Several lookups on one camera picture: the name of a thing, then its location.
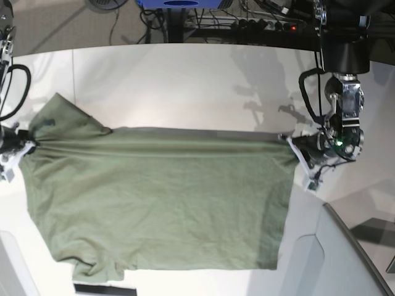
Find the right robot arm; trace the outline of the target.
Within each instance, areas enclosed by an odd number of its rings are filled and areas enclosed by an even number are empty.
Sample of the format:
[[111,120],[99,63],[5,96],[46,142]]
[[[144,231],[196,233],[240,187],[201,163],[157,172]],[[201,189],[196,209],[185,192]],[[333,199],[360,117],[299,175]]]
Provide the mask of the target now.
[[[20,70],[25,73],[26,85],[22,98],[16,107],[8,114],[1,115],[1,122],[4,122],[22,108],[27,99],[31,86],[31,72],[29,68],[14,62],[14,43],[16,26],[13,25],[14,11],[10,1],[1,1],[1,108],[3,109],[9,94],[13,73]],[[17,167],[21,159],[35,151],[38,142],[31,137],[29,131],[19,128],[19,123],[11,127],[1,125],[1,181],[11,183],[15,178],[14,168]]]

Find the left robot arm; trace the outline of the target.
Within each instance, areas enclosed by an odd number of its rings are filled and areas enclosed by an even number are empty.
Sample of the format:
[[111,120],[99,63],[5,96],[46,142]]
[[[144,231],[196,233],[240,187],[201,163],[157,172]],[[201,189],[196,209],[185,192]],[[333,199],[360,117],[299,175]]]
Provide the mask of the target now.
[[[364,92],[358,75],[370,69],[367,49],[368,9],[358,10],[352,1],[314,1],[315,29],[320,51],[316,67],[302,72],[299,89],[307,111],[318,124],[315,134],[299,137],[281,135],[296,154],[304,170],[303,186],[317,191],[326,168],[355,162],[364,144],[360,113]],[[325,86],[318,87],[318,100],[327,99],[328,113],[315,113],[305,80],[330,73]]]

